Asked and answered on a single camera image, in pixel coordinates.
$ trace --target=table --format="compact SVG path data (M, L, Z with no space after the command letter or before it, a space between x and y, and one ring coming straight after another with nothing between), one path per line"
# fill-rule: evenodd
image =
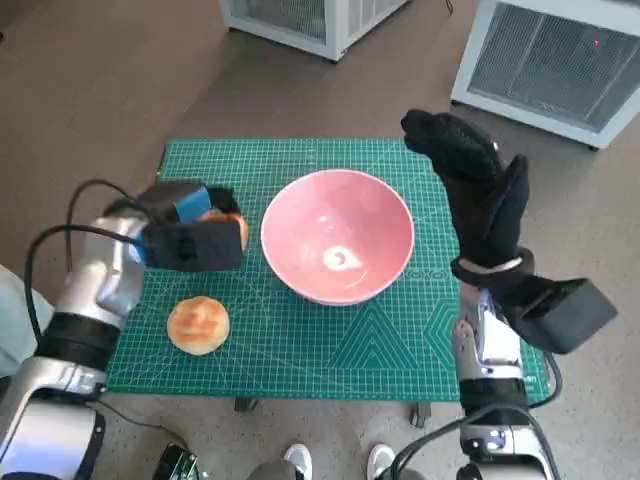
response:
M271 272L260 248L260 221L274 195L327 168L381 178L414 217L416 247L403 276L353 307L297 296ZM258 397L458 400L450 341L458 286L449 271L457 241L427 158L401 139L175 140L159 179L234 187L251 227L249 248L238 271L146 273L142 300L109 367L109 391L231 396L240 409ZM220 300L231 319L228 341L204 357L181 352L166 334L175 304L196 295ZM524 359L528 391L540 399L547 393L543 360L527 346Z

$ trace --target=black cable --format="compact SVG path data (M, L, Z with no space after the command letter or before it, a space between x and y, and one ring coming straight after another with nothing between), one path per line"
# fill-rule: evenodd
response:
M553 373L555 387L551 395L549 395L547 398L529 405L530 410L533 410L534 408L544 407L545 405L550 404L560 396L560 393L562 393L562 387L564 382L562 380L562 372L560 371L560 367L558 367L558 364L556 363L556 359L553 358L553 355L548 352L544 352L544 359L546 360L547 364L549 365L549 368L551 369L551 372Z
M112 413L115 413L117 416L119 416L123 420L125 420L125 421L127 421L127 422L129 422L129 423L131 423L133 425L136 425L138 427L143 427L143 428L153 428L155 430L161 430L161 431L165 432L170 437L172 437L174 440L177 440L178 443L182 444L182 446L185 449L187 449L189 452L191 452L191 448L189 447L189 444L184 439L184 437L182 435L180 435L179 433L176 433L175 431L171 430L170 428L167 428L164 425L160 425L160 424L145 423L145 422L141 422L140 420L134 420L133 418L128 417L127 415L125 415L124 413L119 411L117 408L112 407L111 405L109 405L107 402L105 402L103 400L96 400L96 403L98 405L103 406L107 410L110 410ZM193 468L194 468L194 473L195 473L195 477L196 477L196 480L197 480L197 479L200 478L200 473L198 472L198 467L196 465L194 465Z
M533 415L529 413L528 409L511 405L508 403L493 403L491 405L487 405L486 407L479 409L478 411L472 413L467 417L454 420L453 422L448 423L447 425L444 425L443 427L440 427L439 429L431 433L428 433L427 435L407 445L400 453L398 453L396 458L393 460L393 463L391 464L390 470L391 470L392 480L400 479L400 474L402 473L402 470L404 470L404 468L409 464L413 456L416 453L418 453L422 449L422 447L424 447L426 444L442 437L443 435L446 435L447 433L451 433L464 425L469 425L470 423L477 422L482 417L485 417L489 413L494 412L496 410L511 410L514 412L518 412L527 417L527 419L529 420L529 423L531 424L531 426L536 432L536 435L538 436L538 440L540 441L542 450L544 451L545 455L547 456L547 459L549 460L549 467L551 468L551 473L553 474L554 478L562 478L560 476L560 472L558 470L556 461L553 457L553 452L551 451L551 446L549 445L549 441L547 440L547 437L544 435L544 432L542 431L542 427L540 426L538 421L533 417Z
M67 225L70 225L71 222L73 221L73 212L76 208L76 203L78 203L78 199L80 198L80 195L82 195L82 192L84 192L87 188L93 187L96 185L108 187L113 190L116 190L123 197L131 199L131 196L123 188L107 180L103 180L101 178L92 178L91 180L82 182L78 186L78 188L76 188L75 191L73 192L73 195L71 196L71 201L69 202L69 206L67 207L67 216L65 219L65 223ZM67 259L67 272L70 272L73 266L73 259L71 254L71 232L65 232L65 254Z
M36 253L40 245L42 245L42 243L50 236L60 232L95 233L97 235L112 238L119 242L130 243L132 245L137 245L140 247L143 246L142 242L134 238L127 237L126 235L120 235L103 228L92 227L90 225L55 225L53 227L47 228L42 233L40 233L40 235L38 235L29 246L29 251L27 252L27 261L24 267L24 297L27 304L27 312L29 313L31 328L33 329L33 334L35 335L36 342L38 344L40 344L40 341L42 340L42 332L40 330L40 324L38 323L38 314L36 313L36 307L33 301L33 292L31 291L31 283L33 279L33 263L35 261Z

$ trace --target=blue component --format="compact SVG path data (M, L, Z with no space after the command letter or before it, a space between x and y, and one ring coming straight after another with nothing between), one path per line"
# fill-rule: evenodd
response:
M138 234L138 236L136 237L136 240L140 240L141 242L144 242L144 235L142 234L142 232ZM129 247L132 248L135 251L135 253L138 255L138 258L135 258L135 255L132 255L133 259L138 263L142 263L143 265L146 265L147 252L144 249L144 247L138 247L137 245L129 245Z
M200 187L188 197L173 204L182 223L193 222L212 210L211 199L206 187Z

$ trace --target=white shoe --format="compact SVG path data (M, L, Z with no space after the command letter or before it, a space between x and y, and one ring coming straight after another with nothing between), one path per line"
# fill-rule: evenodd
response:
M391 466L395 458L396 454L391 447L383 444L373 447L367 461L367 480L376 480Z
M311 463L311 452L306 445L296 443L291 445L284 454L284 459L298 469L304 475L304 480L311 480L313 475L313 465Z

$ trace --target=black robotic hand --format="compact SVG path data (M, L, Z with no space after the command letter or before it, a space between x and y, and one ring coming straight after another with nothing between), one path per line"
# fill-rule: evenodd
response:
M453 274L489 289L525 341L568 353L615 316L588 279L557 282L533 274L533 254L518 247L529 199L526 157L517 155L505 169L489 137L449 113L410 110L402 128L407 147L431 159L447 191L460 243Z
M446 188L460 257L485 268L516 258L529 199L526 157L505 170L493 142L449 113L410 110L402 128L407 147L431 159Z
M135 201L119 199L105 211L141 210L149 219L142 232L148 267L180 272L239 268L244 260L241 214L233 190L199 181L159 182Z

